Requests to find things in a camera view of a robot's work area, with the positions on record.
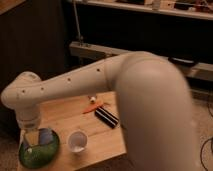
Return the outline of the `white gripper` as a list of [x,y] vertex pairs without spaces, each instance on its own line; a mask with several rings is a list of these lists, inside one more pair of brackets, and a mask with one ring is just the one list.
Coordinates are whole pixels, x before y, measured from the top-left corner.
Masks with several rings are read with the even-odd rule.
[[39,129],[37,123],[19,122],[19,127],[24,131],[24,140],[30,146],[36,146],[39,144]]

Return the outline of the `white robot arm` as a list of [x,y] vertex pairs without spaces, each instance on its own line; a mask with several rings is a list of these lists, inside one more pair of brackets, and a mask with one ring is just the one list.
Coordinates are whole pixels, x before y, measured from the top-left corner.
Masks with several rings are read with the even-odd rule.
[[193,98],[181,71],[144,51],[99,60],[48,80],[18,75],[1,93],[19,127],[40,124],[38,104],[99,92],[116,93],[127,153],[136,171],[200,171]]

